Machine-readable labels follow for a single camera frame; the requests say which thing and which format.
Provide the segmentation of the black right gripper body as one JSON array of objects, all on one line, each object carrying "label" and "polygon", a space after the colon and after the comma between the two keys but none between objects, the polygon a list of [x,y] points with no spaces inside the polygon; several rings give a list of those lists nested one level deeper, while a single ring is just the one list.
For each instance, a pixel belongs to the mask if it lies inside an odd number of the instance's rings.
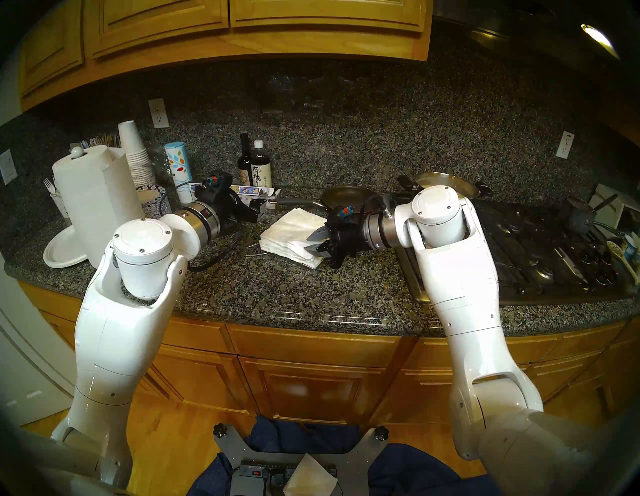
[{"label": "black right gripper body", "polygon": [[363,233],[362,215],[328,216],[329,259],[331,268],[340,268],[347,257],[356,257],[360,252],[369,251],[369,244]]}]

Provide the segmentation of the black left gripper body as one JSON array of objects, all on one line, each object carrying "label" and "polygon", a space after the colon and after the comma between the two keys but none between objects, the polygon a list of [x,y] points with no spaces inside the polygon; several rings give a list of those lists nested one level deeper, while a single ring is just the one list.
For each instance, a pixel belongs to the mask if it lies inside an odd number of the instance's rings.
[{"label": "black left gripper body", "polygon": [[252,221],[252,210],[231,188],[196,189],[196,233],[226,236],[233,226]]}]

